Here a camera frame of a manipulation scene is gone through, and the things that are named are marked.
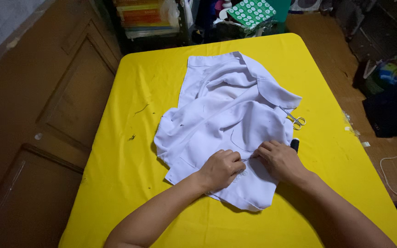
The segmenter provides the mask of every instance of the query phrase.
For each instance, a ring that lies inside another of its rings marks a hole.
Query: scissor handle
[[[296,118],[296,121],[298,121],[301,124],[301,126],[306,125],[306,120],[303,117]]]
[[[293,129],[295,129],[295,130],[300,130],[300,129],[301,129],[301,123],[295,120],[295,121],[293,121],[293,123],[292,123],[292,127],[293,127]]]

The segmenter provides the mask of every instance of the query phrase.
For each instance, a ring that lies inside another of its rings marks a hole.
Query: white fabric
[[[220,149],[238,151],[246,159],[265,140],[289,145],[292,122],[278,106],[291,111],[300,101],[260,63],[239,52],[190,56],[178,107],[162,116],[154,138],[157,156],[170,168],[165,178],[178,183]],[[246,170],[228,188],[208,196],[262,210],[271,205],[278,182],[256,159],[244,162]]]

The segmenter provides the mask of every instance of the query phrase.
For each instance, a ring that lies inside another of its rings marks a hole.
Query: table
[[[350,124],[302,39],[279,34],[126,55],[60,247],[101,247],[122,218],[170,187],[153,138],[162,114],[177,106],[187,59],[233,51],[257,60],[282,87],[303,97],[292,112],[307,120],[294,132],[301,161],[397,245],[397,211],[359,139],[345,130]],[[284,183],[272,205],[255,214],[201,197],[153,247],[320,247],[322,235],[307,209]]]

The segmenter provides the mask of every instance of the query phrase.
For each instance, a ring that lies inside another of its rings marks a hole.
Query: hand
[[[228,187],[240,170],[246,169],[240,153],[232,150],[219,150],[195,172],[203,191],[209,192]]]
[[[273,178],[290,184],[304,182],[313,174],[303,166],[294,149],[275,140],[261,143],[252,157],[257,157]]]

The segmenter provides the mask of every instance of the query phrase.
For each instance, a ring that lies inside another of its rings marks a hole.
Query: brown door
[[[0,247],[56,247],[121,58],[89,1],[56,0],[0,60]]]

